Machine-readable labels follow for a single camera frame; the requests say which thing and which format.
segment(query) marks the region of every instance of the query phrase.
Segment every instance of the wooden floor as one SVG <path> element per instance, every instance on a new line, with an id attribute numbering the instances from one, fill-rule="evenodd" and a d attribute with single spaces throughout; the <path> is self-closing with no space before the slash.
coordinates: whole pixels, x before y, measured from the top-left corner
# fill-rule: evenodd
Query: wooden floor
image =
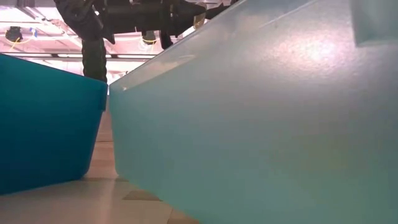
<path id="1" fill-rule="evenodd" d="M 0 197 L 1 224 L 197 224 L 118 177 L 109 113 L 85 178 Z"/>

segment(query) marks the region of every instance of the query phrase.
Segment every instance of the yellow cable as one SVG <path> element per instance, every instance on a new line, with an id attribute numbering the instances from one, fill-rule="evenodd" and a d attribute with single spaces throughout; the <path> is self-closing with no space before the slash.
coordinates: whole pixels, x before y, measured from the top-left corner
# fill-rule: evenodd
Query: yellow cable
<path id="1" fill-rule="evenodd" d="M 19 40 L 19 37 L 18 37 L 18 39 L 17 39 L 15 42 L 11 42 L 11 41 L 10 41 L 10 42 L 13 43 L 13 44 L 12 44 L 11 48 L 8 50 L 9 52 L 12 51 L 12 50 L 14 49 L 14 47 L 15 47 L 15 45 L 17 44 L 18 40 Z"/>
<path id="2" fill-rule="evenodd" d="M 12 51 L 14 49 L 15 45 L 17 45 L 17 44 L 26 44 L 26 43 L 28 43 L 29 41 L 31 41 L 34 38 L 34 36 L 35 36 L 35 33 L 32 32 L 32 37 L 30 37 L 26 41 L 22 41 L 22 42 L 18 42 L 18 40 L 20 39 L 19 37 L 17 38 L 17 40 L 15 42 L 6 39 L 8 42 L 12 43 L 12 46 L 11 46 L 11 48 L 8 51 Z"/>
<path id="3" fill-rule="evenodd" d="M 153 43 L 153 42 L 156 42 L 156 41 L 157 41 L 157 39 L 156 39 L 156 40 L 146 40 L 146 39 L 144 39 L 144 38 L 142 38 L 142 40 L 143 40 L 144 42 L 148 42 L 148 43 Z"/>

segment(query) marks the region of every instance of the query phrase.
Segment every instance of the plastic container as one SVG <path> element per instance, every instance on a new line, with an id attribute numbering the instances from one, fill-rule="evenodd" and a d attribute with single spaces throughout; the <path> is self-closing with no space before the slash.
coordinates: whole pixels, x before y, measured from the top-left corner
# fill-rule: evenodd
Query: plastic container
<path id="1" fill-rule="evenodd" d="M 398 45 L 352 6 L 240 0 L 114 82 L 118 174 L 203 224 L 398 223 Z"/>
<path id="2" fill-rule="evenodd" d="M 81 178 L 107 84 L 0 54 L 0 194 Z"/>

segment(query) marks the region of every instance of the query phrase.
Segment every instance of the ceiling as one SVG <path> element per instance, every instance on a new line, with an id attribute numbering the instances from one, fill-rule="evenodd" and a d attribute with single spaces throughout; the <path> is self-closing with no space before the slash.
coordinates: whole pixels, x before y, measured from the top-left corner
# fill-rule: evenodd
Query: ceiling
<path id="1" fill-rule="evenodd" d="M 223 0 L 202 2 L 206 2 L 208 8 L 221 2 L 229 3 Z M 5 0 L 0 4 L 0 53 L 83 74 L 81 40 L 63 22 L 52 0 Z M 20 43 L 5 38 L 10 26 L 21 27 L 23 39 Z M 177 42 L 193 31 L 191 28 L 172 40 Z M 109 83 L 163 51 L 159 41 L 154 45 L 144 44 L 141 33 L 117 34 L 115 39 L 115 45 L 105 40 Z"/>

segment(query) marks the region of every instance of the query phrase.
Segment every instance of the blue plastic tub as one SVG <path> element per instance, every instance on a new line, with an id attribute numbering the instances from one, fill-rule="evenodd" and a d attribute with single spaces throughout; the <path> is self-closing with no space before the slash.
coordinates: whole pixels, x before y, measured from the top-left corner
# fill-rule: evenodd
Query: blue plastic tub
<path id="1" fill-rule="evenodd" d="M 107 84 L 0 54 L 0 195 L 80 179 Z"/>

